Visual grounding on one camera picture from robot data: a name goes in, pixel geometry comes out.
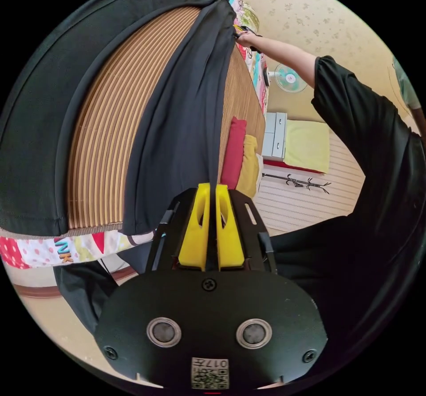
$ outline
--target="yellow pillow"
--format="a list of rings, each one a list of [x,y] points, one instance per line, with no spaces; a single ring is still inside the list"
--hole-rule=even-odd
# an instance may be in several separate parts
[[[284,162],[289,166],[328,173],[330,130],[323,122],[287,119]]]
[[[259,160],[256,156],[256,149],[256,137],[246,134],[244,137],[243,163],[236,190],[250,198],[256,195],[256,183],[259,175]]]

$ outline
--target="bed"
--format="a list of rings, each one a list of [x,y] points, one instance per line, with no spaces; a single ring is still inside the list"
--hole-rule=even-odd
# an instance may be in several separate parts
[[[229,1],[237,14],[235,23],[257,31],[251,8],[242,0]],[[69,232],[50,238],[0,230],[3,261],[21,269],[92,261],[152,239],[153,233],[130,237],[119,232],[129,156],[144,106],[199,12],[197,7],[181,7],[161,14],[129,36],[104,63],[85,96],[73,134],[67,173]],[[247,120],[247,134],[256,137],[260,154],[268,99],[264,65],[262,55],[235,45],[225,85],[219,178],[233,116]]]

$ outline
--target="label sticker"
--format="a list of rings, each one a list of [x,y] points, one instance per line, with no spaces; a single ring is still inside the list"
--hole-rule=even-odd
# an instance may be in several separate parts
[[[296,82],[296,77],[294,75],[292,75],[291,73],[286,75],[285,79],[287,80],[288,83],[293,84]]]
[[[201,390],[228,389],[228,359],[193,357],[191,364],[191,385],[192,388]]]

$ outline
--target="screw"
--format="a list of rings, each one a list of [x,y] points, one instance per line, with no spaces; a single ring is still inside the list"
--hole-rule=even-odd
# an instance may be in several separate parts
[[[216,289],[216,281],[212,278],[207,278],[203,281],[202,287],[205,291],[213,291]]]
[[[112,347],[107,346],[104,347],[103,350],[105,352],[105,355],[111,360],[116,360],[118,358],[117,352]]]
[[[302,361],[306,364],[312,362],[316,358],[316,350],[308,350],[302,357]]]

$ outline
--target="black fabric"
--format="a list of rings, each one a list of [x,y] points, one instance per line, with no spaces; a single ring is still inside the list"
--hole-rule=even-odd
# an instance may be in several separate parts
[[[124,251],[120,251],[117,253],[117,255],[129,266],[131,266],[135,272],[141,275],[142,273],[145,273],[148,257],[150,256],[151,246],[152,241],[130,249],[126,249]],[[158,260],[159,256],[154,261],[153,270],[156,270]]]
[[[0,114],[0,227],[51,237],[68,231],[68,156],[94,76],[118,45],[151,19],[214,1],[91,0],[44,40]]]
[[[356,158],[365,182],[348,217],[272,238],[279,274],[311,295],[329,337],[302,381],[324,378],[377,337],[426,253],[420,137],[388,99],[331,57],[317,59],[312,104]]]
[[[103,305],[117,289],[117,283],[97,261],[54,267],[53,272],[59,292],[93,334]]]
[[[199,183],[216,184],[234,19],[228,0],[205,7],[168,61],[130,154],[124,234],[149,232],[174,197]]]

